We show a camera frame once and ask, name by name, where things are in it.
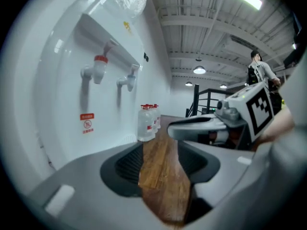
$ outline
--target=clear plastic water bottle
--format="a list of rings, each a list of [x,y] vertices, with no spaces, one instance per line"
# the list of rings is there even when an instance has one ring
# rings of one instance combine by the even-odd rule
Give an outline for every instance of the clear plastic water bottle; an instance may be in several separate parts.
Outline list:
[[[158,108],[159,105],[154,104],[153,106],[154,106],[155,111],[157,113],[157,128],[161,128],[161,123],[160,123],[161,122],[161,113],[160,113],[160,110]]]
[[[153,131],[154,133],[158,132],[158,126],[157,126],[157,112],[155,111],[155,108],[153,107],[154,105],[149,105],[149,111],[152,113],[154,116],[154,123],[153,123]]]
[[[138,115],[138,140],[149,141],[155,138],[153,130],[154,116],[149,110],[149,106],[141,105]]]

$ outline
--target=robotic arm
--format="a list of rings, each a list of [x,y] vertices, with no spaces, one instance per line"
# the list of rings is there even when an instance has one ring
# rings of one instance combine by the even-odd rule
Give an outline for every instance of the robotic arm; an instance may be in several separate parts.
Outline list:
[[[173,139],[204,144],[210,144],[211,134],[215,133],[212,145],[226,146],[230,132],[240,130],[235,149],[247,150],[270,125],[273,117],[270,98],[264,83],[260,82],[219,101],[215,114],[170,123],[167,131]]]

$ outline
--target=gray shirt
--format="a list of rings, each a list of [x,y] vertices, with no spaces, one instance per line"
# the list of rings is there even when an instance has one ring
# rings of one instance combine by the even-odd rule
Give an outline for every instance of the gray shirt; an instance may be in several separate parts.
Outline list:
[[[253,61],[248,67],[252,67],[255,70],[258,82],[264,82],[266,91],[269,93],[268,79],[272,80],[276,78],[276,75],[272,72],[270,66],[263,61]]]

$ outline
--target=person's arm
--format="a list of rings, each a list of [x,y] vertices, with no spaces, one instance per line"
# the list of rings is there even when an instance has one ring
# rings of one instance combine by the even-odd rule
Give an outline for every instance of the person's arm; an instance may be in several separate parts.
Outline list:
[[[280,86],[280,79],[276,77],[270,66],[267,63],[262,62],[262,67],[269,80],[273,81],[275,85]]]
[[[262,143],[275,141],[279,136],[289,132],[293,127],[293,117],[290,110],[286,106],[275,116],[273,122],[257,139],[254,149],[257,149],[257,147]]]

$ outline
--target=person's hand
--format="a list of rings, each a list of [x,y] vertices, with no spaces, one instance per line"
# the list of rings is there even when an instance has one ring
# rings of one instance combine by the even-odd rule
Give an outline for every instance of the person's hand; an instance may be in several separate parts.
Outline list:
[[[276,85],[276,86],[280,86],[280,85],[281,85],[280,79],[279,79],[279,78],[274,78],[274,79],[272,79],[272,82],[273,82],[274,85]]]

